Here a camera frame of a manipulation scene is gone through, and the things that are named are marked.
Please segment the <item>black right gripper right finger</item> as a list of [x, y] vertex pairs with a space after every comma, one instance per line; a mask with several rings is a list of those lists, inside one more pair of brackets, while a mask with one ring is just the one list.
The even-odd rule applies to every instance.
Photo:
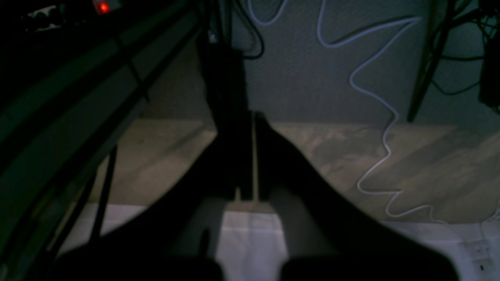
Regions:
[[255, 114], [259, 198], [283, 226], [281, 281], [456, 281], [443, 254], [382, 225], [329, 185], [290, 141]]

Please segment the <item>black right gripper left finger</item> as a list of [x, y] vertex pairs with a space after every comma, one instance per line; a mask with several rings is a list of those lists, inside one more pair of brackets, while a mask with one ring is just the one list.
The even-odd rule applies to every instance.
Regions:
[[126, 224], [59, 258], [60, 281], [223, 281], [227, 203], [250, 198], [250, 129], [224, 129], [186, 174]]

